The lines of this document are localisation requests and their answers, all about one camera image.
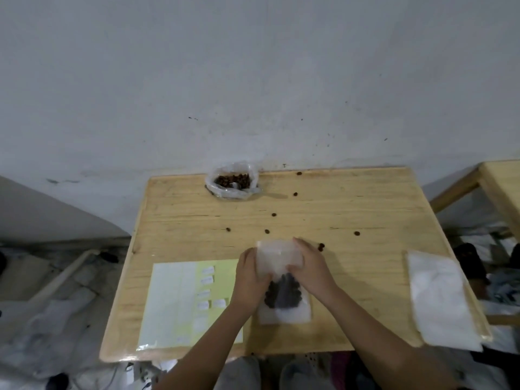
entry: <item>plastic bag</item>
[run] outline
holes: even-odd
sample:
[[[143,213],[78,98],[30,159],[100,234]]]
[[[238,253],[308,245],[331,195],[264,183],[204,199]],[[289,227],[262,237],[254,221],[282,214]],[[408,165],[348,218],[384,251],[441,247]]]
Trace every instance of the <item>plastic bag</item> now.
[[[273,274],[264,301],[257,310],[260,324],[308,323],[309,293],[287,272],[287,264],[301,267],[303,257],[292,241],[257,242],[256,272]]]
[[[233,189],[233,188],[224,188],[219,184],[215,183],[215,179],[217,179],[220,175],[238,175],[238,174],[249,174],[251,183],[248,189]],[[225,199],[239,199],[246,200],[250,196],[256,193],[260,193],[262,190],[257,187],[258,185],[258,169],[250,163],[240,162],[240,163],[232,163],[228,165],[224,165],[222,167],[218,167],[206,175],[206,188],[211,191],[217,197],[222,197]]]

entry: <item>cluttered floor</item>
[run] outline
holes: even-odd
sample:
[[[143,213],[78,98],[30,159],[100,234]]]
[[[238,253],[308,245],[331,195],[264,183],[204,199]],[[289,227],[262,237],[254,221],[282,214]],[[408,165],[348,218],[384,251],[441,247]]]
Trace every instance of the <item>cluttered floor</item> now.
[[[53,388],[49,387],[49,378],[59,382],[63,380],[58,375],[60,373],[66,373],[69,388],[77,390],[151,386],[151,378],[134,372],[135,366],[131,363],[106,364],[98,358],[127,242],[104,249],[105,254],[89,255],[56,290],[43,312],[24,324],[21,333],[17,332],[8,340],[2,339],[0,334],[0,390]],[[498,274],[495,269],[507,264],[516,245],[512,238],[498,241],[491,235],[463,236],[453,238],[451,242],[454,247],[462,243],[475,246],[488,273],[484,276],[488,278],[497,276],[489,275],[489,272]],[[0,318],[3,316],[5,319],[12,311],[23,309],[24,304],[44,285],[90,248],[92,246],[85,245],[84,241],[81,246],[49,244],[30,250],[1,248],[7,265],[0,275]],[[511,288],[510,282],[502,284],[508,284],[506,289],[488,286],[491,298],[483,302],[487,314],[520,311],[516,299],[519,288]],[[500,298],[509,298],[510,301],[498,301]],[[494,341],[486,345],[488,348],[518,354],[518,337],[513,328],[493,326],[492,330]],[[509,378],[502,369],[494,367],[497,364],[493,362],[476,362],[470,352],[462,350],[431,347],[428,352],[445,361],[468,387],[475,390],[510,388]],[[175,361],[154,361],[153,364],[161,370],[168,370]]]

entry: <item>person's left hand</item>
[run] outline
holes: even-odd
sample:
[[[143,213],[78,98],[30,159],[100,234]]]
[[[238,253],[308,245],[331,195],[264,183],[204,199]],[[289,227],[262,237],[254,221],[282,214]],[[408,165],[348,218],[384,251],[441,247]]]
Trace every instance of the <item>person's left hand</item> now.
[[[256,248],[246,249],[238,260],[235,287],[230,305],[244,309],[251,316],[262,301],[272,275],[259,279],[256,275]]]

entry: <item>plastic wrapper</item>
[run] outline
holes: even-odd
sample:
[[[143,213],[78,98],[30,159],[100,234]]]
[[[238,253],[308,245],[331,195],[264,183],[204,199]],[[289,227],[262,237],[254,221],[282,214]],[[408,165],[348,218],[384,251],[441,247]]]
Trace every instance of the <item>plastic wrapper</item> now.
[[[239,189],[237,188],[238,186],[224,188],[215,183],[215,180],[219,176],[238,174],[249,174],[251,180],[249,188]],[[258,187],[258,169],[253,164],[246,162],[231,163],[211,170],[211,172],[206,175],[205,183],[206,188],[209,191],[211,191],[215,196],[224,199],[246,200],[253,194],[260,193],[262,191]]]
[[[257,310],[260,324],[307,323],[311,319],[309,293],[287,272],[288,264],[301,267],[303,257],[292,241],[257,242],[256,271],[273,274],[264,301]]]

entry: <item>pile of coffee beans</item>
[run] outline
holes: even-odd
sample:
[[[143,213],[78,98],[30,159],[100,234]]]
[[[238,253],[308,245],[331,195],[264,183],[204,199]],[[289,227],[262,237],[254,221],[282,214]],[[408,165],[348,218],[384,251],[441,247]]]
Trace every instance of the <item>pile of coffee beans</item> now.
[[[265,305],[271,309],[296,308],[300,301],[302,301],[300,283],[289,273],[282,275],[276,283],[271,281],[264,299]]]
[[[217,179],[215,179],[215,183],[219,184],[223,188],[233,188],[232,183],[238,183],[238,189],[249,189],[251,185],[251,178],[249,174],[238,174],[238,175],[229,175],[224,176],[220,175]]]

